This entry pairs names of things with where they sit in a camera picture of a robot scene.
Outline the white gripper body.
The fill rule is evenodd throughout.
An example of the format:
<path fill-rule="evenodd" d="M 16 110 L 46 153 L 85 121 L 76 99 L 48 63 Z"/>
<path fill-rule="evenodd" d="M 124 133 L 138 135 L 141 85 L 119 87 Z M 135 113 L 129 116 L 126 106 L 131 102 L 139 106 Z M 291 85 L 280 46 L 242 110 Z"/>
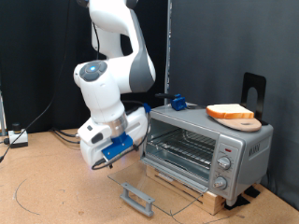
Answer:
<path fill-rule="evenodd" d="M 148 130 L 148 118 L 144 107 L 108 123 L 97 124 L 88 119 L 79 129 L 80 150 L 83 159 L 94 166 L 97 162 L 108 162 L 116 159 Z"/>

